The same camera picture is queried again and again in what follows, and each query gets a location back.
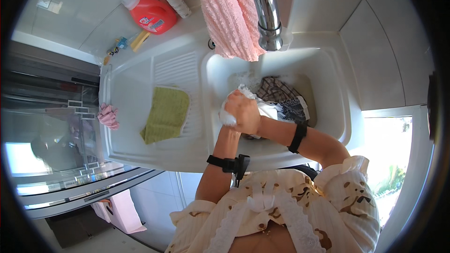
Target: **black strap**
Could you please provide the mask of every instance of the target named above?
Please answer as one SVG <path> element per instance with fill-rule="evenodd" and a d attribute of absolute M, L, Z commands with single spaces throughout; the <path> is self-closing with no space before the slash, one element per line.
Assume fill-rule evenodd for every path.
<path fill-rule="evenodd" d="M 220 159 L 218 157 L 210 155 L 208 160 L 209 164 L 222 167 L 224 173 L 232 173 L 234 171 L 234 160 L 232 159 Z"/>
<path fill-rule="evenodd" d="M 292 139 L 291 145 L 288 146 L 290 152 L 298 154 L 298 147 L 300 146 L 301 140 L 307 135 L 307 126 L 305 124 L 297 124 L 295 129 L 295 135 Z"/>
<path fill-rule="evenodd" d="M 218 157 L 210 155 L 208 160 L 209 164 L 222 167 L 224 173 L 234 173 L 236 176 L 236 188 L 239 188 L 239 181 L 244 177 L 245 170 L 250 163 L 250 156 L 239 155 L 235 159 L 220 159 Z"/>

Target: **hand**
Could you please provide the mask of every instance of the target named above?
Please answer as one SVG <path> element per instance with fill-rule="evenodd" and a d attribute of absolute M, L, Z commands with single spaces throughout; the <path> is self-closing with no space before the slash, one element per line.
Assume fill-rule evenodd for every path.
<path fill-rule="evenodd" d="M 225 110 L 236 118 L 233 128 L 241 133 L 256 135 L 261 122 L 256 100 L 248 99 L 239 90 L 228 96 Z"/>

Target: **sink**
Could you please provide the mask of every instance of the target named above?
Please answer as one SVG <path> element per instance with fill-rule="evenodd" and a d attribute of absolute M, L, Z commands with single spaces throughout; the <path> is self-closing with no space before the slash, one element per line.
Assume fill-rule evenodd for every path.
<path fill-rule="evenodd" d="M 339 35 L 298 33 L 291 49 L 246 62 L 215 55 L 207 47 L 205 26 L 187 27 L 201 22 L 200 17 L 197 10 L 191 21 L 181 21 L 173 31 L 154 37 L 138 54 L 121 52 L 114 63 L 102 68 L 99 103 L 119 108 L 120 122 L 118 130 L 101 129 L 106 160 L 157 170 L 203 172 L 221 128 L 218 112 L 223 100 L 240 83 L 257 90 L 261 78 L 271 75 L 282 76 L 303 95 L 312 127 L 339 139 L 348 149 L 361 145 L 356 84 Z M 178 138 L 145 145 L 139 132 L 152 106 L 153 87 L 158 84 L 188 92 L 191 109 Z M 238 153 L 251 156 L 248 171 L 310 161 L 269 140 L 241 139 Z"/>
<path fill-rule="evenodd" d="M 210 151 L 213 150 L 221 128 L 218 113 L 228 93 L 241 83 L 255 92 L 266 76 L 280 76 L 292 85 L 308 104 L 310 126 L 336 139 L 346 140 L 345 88 L 337 63 L 327 50 L 294 48 L 285 52 L 268 52 L 259 61 L 247 62 L 239 58 L 224 59 L 209 53 L 202 63 L 202 92 L 205 127 Z M 251 170 L 269 170 L 308 162 L 282 145 L 269 140 L 241 138 L 238 154 L 249 155 Z"/>

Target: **faucet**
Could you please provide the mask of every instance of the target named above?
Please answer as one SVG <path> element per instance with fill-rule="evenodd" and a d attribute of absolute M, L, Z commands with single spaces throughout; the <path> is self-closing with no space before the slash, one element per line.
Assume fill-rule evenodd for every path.
<path fill-rule="evenodd" d="M 258 13 L 259 46 L 277 51 L 283 46 L 277 0 L 254 0 Z"/>

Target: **pink towel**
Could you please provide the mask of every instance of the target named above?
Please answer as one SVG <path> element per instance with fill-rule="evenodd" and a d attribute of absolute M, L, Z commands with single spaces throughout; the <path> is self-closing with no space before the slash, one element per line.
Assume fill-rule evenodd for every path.
<path fill-rule="evenodd" d="M 257 61 L 266 53 L 258 44 L 258 14 L 253 0 L 200 0 L 216 54 Z"/>
<path fill-rule="evenodd" d="M 98 121 L 111 130 L 119 129 L 119 122 L 116 121 L 118 109 L 113 111 L 111 105 L 106 106 L 105 103 L 101 104 L 100 109 L 102 110 L 97 114 Z"/>

